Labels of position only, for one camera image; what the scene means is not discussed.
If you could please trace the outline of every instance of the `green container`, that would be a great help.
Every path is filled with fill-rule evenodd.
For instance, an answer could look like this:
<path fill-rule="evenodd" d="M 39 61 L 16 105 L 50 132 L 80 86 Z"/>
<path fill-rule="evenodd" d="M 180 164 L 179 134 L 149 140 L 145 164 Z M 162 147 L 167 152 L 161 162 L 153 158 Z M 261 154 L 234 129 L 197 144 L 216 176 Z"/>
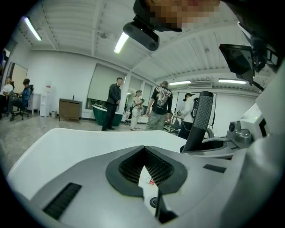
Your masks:
<path fill-rule="evenodd" d="M 94 116 L 95 116 L 97 123 L 103 126 L 105 116 L 107 113 L 107 109 L 99 108 L 96 106 L 92 106 L 92 108 L 93 108 Z M 112 122 L 112 126 L 119 126 L 122 118 L 123 118 L 123 114 L 116 113 L 114 120 Z"/>

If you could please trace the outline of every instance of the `ceiling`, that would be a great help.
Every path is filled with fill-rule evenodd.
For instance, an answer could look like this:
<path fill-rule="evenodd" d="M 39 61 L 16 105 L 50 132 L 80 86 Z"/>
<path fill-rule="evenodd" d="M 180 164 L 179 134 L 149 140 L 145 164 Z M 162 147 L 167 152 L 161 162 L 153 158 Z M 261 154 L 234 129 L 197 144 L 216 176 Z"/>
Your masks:
<path fill-rule="evenodd" d="M 37 41 L 23 21 L 15 32 L 31 50 L 78 53 L 108 61 L 159 84 L 191 80 L 210 82 L 213 88 L 258 89 L 246 84 L 219 83 L 219 78 L 235 79 L 219 51 L 220 44 L 248 45 L 237 19 L 226 4 L 201 23 L 191 24 L 182 33 L 156 32 L 160 47 L 151 52 L 129 39 L 119 54 L 114 48 L 123 26 L 132 21 L 134 0 L 43 0 L 27 15 L 42 41 Z M 265 67 L 255 81 L 262 86 L 271 70 Z"/>

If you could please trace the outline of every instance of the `black handle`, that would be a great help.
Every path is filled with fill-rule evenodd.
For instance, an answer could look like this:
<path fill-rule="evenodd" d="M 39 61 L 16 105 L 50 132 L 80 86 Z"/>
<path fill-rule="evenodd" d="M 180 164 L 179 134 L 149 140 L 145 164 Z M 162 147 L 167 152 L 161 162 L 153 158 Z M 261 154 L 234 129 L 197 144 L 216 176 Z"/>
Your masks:
<path fill-rule="evenodd" d="M 204 91 L 200 93 L 197 115 L 182 153 L 199 149 L 210 120 L 213 98 L 214 94 L 211 92 Z"/>

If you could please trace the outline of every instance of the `white shirt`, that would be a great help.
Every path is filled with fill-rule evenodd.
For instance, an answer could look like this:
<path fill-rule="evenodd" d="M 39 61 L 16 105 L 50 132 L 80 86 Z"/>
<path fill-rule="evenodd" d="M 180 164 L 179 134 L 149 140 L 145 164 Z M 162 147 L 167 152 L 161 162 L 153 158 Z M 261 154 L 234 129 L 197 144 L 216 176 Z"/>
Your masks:
<path fill-rule="evenodd" d="M 7 85 L 5 85 L 5 86 L 3 87 L 3 89 L 1 90 L 0 95 L 5 96 L 3 92 L 6 92 L 6 93 L 9 94 L 12 90 L 13 90 L 13 86 L 10 85 L 10 84 L 7 84 Z"/>
<path fill-rule="evenodd" d="M 139 97 L 134 97 L 133 98 L 133 108 L 134 109 L 140 109 L 142 107 L 142 105 L 137 105 L 137 103 L 142 102 L 141 98 Z"/>
<path fill-rule="evenodd" d="M 185 102 L 185 108 L 181 112 L 182 117 L 184 117 L 185 122 L 193 123 L 194 118 L 191 116 L 191 112 L 193 110 L 194 106 L 194 99 L 197 98 L 197 96 L 192 96 L 188 98 Z"/>

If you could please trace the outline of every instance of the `concrete floor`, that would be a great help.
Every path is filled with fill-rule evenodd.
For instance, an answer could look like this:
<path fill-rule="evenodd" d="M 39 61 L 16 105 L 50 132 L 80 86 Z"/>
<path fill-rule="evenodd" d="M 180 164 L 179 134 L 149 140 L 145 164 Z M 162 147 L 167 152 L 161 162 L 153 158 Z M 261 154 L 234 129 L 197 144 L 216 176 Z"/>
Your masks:
<path fill-rule="evenodd" d="M 144 130 L 146 125 L 138 124 L 137 127 L 137 130 Z M 53 128 L 101 131 L 102 126 L 98 125 L 96 121 L 81 120 L 80 123 L 58 121 L 58 118 L 44 118 L 36 113 L 34 117 L 32 115 L 29 118 L 24 117 L 24 120 L 17 116 L 13 122 L 10 122 L 8 117 L 3 117 L 0 120 L 0 161 L 4 174 L 7 175 L 22 154 Z M 115 131 L 130 131 L 130 126 L 125 124 L 115 128 Z"/>

